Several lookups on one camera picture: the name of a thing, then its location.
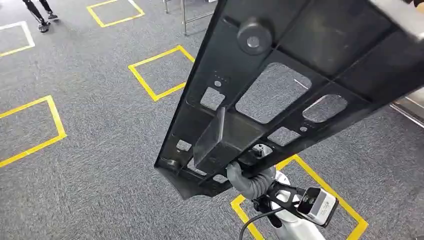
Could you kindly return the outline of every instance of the shoe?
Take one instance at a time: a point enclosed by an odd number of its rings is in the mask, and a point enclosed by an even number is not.
[[[45,22],[41,23],[40,25],[38,25],[38,30],[40,31],[40,33],[48,32],[49,31],[49,25],[50,25],[50,22],[45,21]]]
[[[58,16],[56,14],[53,14],[52,11],[48,11],[47,14],[48,14],[48,17],[47,17],[48,19],[57,19],[58,18]]]

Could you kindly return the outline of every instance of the yellow tape square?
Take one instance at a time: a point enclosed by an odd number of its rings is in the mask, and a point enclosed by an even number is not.
[[[21,110],[24,110],[26,108],[29,108],[31,106],[34,106],[36,104],[39,104],[41,102],[44,102],[44,101],[47,101],[48,107],[49,107],[50,112],[51,112],[51,116],[53,117],[54,124],[56,125],[56,129],[57,129],[58,135],[55,136],[55,137],[53,137],[53,138],[51,138],[51,139],[49,139],[49,140],[47,140],[47,141],[45,141],[45,142],[43,142],[43,143],[41,143],[41,144],[38,144],[37,146],[31,147],[28,150],[25,150],[25,151],[23,151],[23,152],[21,152],[19,154],[16,154],[16,155],[14,155],[12,157],[9,157],[6,160],[0,161],[0,168],[1,167],[4,167],[4,166],[6,166],[6,165],[8,165],[10,163],[13,163],[14,161],[17,161],[17,160],[19,160],[19,159],[21,159],[21,158],[23,158],[23,157],[25,157],[27,155],[33,154],[33,153],[37,152],[38,150],[40,150],[40,149],[42,149],[44,147],[47,147],[47,146],[49,146],[51,144],[54,144],[55,142],[57,142],[57,141],[65,138],[67,136],[66,133],[65,133],[64,126],[62,125],[61,118],[59,117],[58,110],[56,109],[55,102],[53,101],[53,98],[52,98],[51,95],[42,97],[40,99],[37,99],[37,100],[32,101],[30,103],[27,103],[25,105],[22,105],[22,106],[19,106],[17,108],[14,108],[12,110],[9,110],[7,112],[1,113],[0,114],[0,119],[2,119],[4,117],[7,117],[9,115],[12,115],[14,113],[17,113],[17,112],[19,112]]]
[[[145,59],[143,61],[139,61],[137,63],[131,64],[131,65],[128,66],[129,70],[132,72],[132,74],[134,74],[135,78],[137,78],[137,80],[140,82],[140,84],[144,87],[144,89],[147,91],[147,93],[149,94],[149,96],[155,102],[157,100],[159,100],[159,99],[161,99],[161,98],[163,98],[163,97],[165,97],[165,96],[167,96],[167,95],[169,95],[169,94],[171,94],[171,93],[173,93],[173,92],[181,89],[181,88],[184,88],[184,86],[186,85],[186,82],[183,82],[183,83],[181,83],[181,84],[179,84],[177,86],[174,86],[173,88],[168,89],[168,90],[162,92],[161,94],[156,94],[155,92],[153,92],[152,88],[147,84],[147,82],[143,79],[143,77],[140,75],[140,73],[136,70],[136,67],[138,67],[140,65],[143,65],[143,64],[146,64],[148,62],[151,62],[153,60],[160,59],[160,58],[162,58],[162,57],[164,57],[166,55],[172,54],[173,52],[176,52],[176,51],[181,51],[182,54],[184,54],[184,56],[186,56],[191,62],[193,62],[193,63],[195,62],[195,58],[192,57],[190,55],[190,53],[187,52],[183,48],[183,46],[178,45],[178,46],[174,47],[171,50],[168,50],[166,52],[162,52],[161,54],[158,54],[156,56],[150,57],[148,59]]]
[[[349,236],[347,236],[346,240],[358,240],[365,232],[365,229],[367,229],[368,222],[365,221],[345,200],[343,200],[343,198],[339,196],[320,176],[318,176],[318,174],[314,170],[312,170],[312,168],[305,161],[303,161],[301,157],[299,157],[297,154],[293,155],[281,161],[275,167],[278,171],[280,171],[293,160],[295,160],[325,191],[329,192],[334,197],[336,197],[339,200],[340,206],[344,208],[346,212],[357,221],[358,224],[349,234]],[[240,206],[245,199],[246,198],[240,194],[231,202],[231,207],[234,209],[234,211],[237,213],[238,217],[241,219],[241,221],[243,221],[243,223],[246,223],[249,220],[248,215],[243,211]],[[265,239],[253,223],[249,224],[247,229],[249,230],[250,234],[253,236],[254,239]]]
[[[9,50],[9,51],[6,51],[6,52],[0,52],[0,57],[4,57],[4,56],[9,55],[9,54],[14,54],[14,53],[20,52],[20,51],[25,50],[25,49],[30,49],[30,48],[32,48],[36,45],[34,43],[33,37],[31,36],[30,30],[28,29],[28,25],[27,25],[26,21],[19,21],[19,22],[16,22],[16,23],[0,26],[0,31],[3,30],[3,29],[14,28],[14,27],[17,27],[17,26],[22,27],[23,33],[25,34],[26,40],[28,41],[28,45],[23,46],[23,47],[19,47],[19,48],[13,49],[13,50]]]
[[[97,4],[94,4],[94,5],[87,6],[88,12],[91,14],[91,16],[94,18],[94,20],[100,25],[100,27],[105,28],[105,27],[109,27],[109,26],[112,26],[112,25],[115,25],[115,24],[123,23],[123,22],[126,22],[126,21],[131,20],[131,19],[139,18],[139,17],[141,17],[145,14],[145,12],[134,2],[134,0],[127,0],[135,9],[137,9],[139,14],[137,14],[135,16],[130,16],[130,17],[118,20],[118,21],[114,21],[114,22],[111,22],[111,23],[104,24],[102,22],[102,20],[100,20],[99,16],[97,16],[97,14],[93,11],[93,8],[101,6],[101,5],[105,5],[105,4],[110,4],[110,3],[113,3],[113,2],[116,2],[116,1],[118,1],[118,0],[109,0],[109,1],[104,1],[104,2],[101,2],[101,3],[97,3]]]

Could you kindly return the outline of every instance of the metal chair leg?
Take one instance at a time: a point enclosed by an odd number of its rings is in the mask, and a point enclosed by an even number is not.
[[[181,10],[182,10],[183,33],[184,33],[184,36],[187,36],[186,3],[185,3],[185,0],[181,0]]]
[[[168,13],[168,3],[167,0],[163,0],[163,4],[165,5],[165,13]]]

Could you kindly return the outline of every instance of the person's leg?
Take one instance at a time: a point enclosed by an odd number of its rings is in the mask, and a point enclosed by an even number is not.
[[[34,3],[31,0],[23,0],[23,2],[25,3],[26,7],[28,8],[28,10],[38,19],[38,21],[43,24],[44,22],[46,22],[43,18],[43,16],[41,16],[39,10],[37,9],[37,7],[34,5]]]
[[[56,19],[58,16],[53,14],[53,10],[50,8],[47,0],[39,0],[45,11],[48,13],[48,19]]]
[[[41,16],[39,10],[36,8],[34,3],[31,0],[22,0],[22,1],[25,3],[26,7],[31,12],[31,14],[34,15],[34,17],[40,23],[40,25],[38,25],[38,30],[42,33],[47,32],[49,30],[50,23],[44,20],[43,16]]]

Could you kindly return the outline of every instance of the screw hole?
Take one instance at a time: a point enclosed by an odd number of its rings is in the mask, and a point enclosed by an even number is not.
[[[259,38],[257,36],[250,36],[247,39],[247,45],[253,49],[259,47]]]

